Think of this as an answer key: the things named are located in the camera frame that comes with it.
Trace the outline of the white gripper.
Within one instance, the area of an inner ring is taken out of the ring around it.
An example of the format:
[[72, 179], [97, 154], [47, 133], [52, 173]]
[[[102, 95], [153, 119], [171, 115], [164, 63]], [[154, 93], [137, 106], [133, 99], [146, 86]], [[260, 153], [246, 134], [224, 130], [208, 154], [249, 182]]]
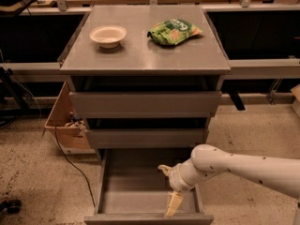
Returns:
[[194, 188], [187, 180], [187, 176], [191, 175], [191, 165], [178, 163], [174, 167], [167, 165], [159, 165], [157, 167], [165, 176], [169, 176], [170, 187], [174, 190], [167, 196], [167, 205], [165, 209], [165, 217], [172, 217], [181, 205], [184, 196], [181, 192], [189, 192]]

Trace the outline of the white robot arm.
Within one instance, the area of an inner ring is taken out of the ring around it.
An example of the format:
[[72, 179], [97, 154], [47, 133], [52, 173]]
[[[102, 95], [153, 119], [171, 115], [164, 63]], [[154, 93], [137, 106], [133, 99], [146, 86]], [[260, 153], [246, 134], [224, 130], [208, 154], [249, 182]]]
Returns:
[[232, 173], [300, 202], [299, 159], [232, 154], [209, 144], [200, 144], [183, 163], [157, 168], [169, 178], [172, 188], [164, 213], [166, 218], [176, 213], [185, 193], [218, 173]]

